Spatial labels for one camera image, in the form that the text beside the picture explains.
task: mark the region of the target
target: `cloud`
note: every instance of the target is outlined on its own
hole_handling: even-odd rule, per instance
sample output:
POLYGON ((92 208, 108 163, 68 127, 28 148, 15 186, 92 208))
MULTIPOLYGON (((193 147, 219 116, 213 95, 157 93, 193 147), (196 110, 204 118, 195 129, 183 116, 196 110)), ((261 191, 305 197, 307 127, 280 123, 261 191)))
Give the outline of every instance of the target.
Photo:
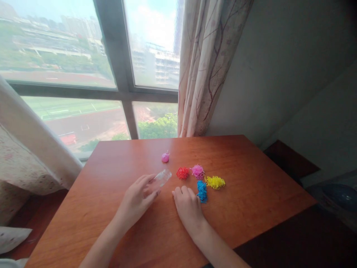
POLYGON ((125 1, 128 30, 146 42, 154 43, 172 51, 175 34, 176 4, 171 12, 150 8, 147 1, 125 1))

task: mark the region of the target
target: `beige curtain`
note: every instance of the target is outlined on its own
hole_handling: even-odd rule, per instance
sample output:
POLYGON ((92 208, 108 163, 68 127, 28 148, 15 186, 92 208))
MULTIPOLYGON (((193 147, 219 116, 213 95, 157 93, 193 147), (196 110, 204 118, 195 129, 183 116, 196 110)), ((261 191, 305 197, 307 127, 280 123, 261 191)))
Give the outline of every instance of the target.
POLYGON ((0 225, 31 193, 69 189, 81 162, 0 76, 0 225))
POLYGON ((178 136, 205 134, 253 0, 185 2, 178 136))

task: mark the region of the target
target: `blue rubber band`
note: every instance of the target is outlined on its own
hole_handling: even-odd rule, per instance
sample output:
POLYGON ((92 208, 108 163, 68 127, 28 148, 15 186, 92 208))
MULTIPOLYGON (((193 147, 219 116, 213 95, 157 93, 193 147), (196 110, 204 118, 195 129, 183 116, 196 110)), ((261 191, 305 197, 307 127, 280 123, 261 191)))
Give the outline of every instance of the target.
POLYGON ((207 203, 207 186, 206 183, 203 181, 197 181, 197 189, 198 194, 197 196, 200 198, 201 203, 207 203))

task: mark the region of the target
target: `window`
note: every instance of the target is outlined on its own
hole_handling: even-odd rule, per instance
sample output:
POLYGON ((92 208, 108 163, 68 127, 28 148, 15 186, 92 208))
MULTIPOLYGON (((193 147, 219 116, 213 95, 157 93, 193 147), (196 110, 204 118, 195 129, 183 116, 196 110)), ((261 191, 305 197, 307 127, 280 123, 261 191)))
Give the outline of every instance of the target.
POLYGON ((115 88, 91 0, 1 0, 0 74, 115 88))
POLYGON ((80 159, 100 140, 176 137, 183 12, 184 0, 0 0, 0 74, 80 159))
POLYGON ((177 90, 184 2, 124 3, 135 85, 177 90))
POLYGON ((133 102, 140 139, 177 138, 177 104, 133 102))
POLYGON ((89 156, 100 141, 130 139, 121 101, 22 98, 78 157, 89 156))

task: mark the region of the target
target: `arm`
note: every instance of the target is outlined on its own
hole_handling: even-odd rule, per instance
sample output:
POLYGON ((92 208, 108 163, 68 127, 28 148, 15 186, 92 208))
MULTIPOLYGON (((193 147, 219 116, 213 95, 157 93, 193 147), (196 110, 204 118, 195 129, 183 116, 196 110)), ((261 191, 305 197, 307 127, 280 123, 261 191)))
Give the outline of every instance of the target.
POLYGON ((200 199, 191 188, 172 191, 178 215, 193 242, 215 267, 250 267, 209 225, 201 210, 200 199))
POLYGON ((141 176, 125 192, 123 201, 113 220, 98 237, 80 268, 108 267, 114 250, 125 233, 141 218, 160 191, 144 197, 145 188, 153 181, 155 174, 141 176))

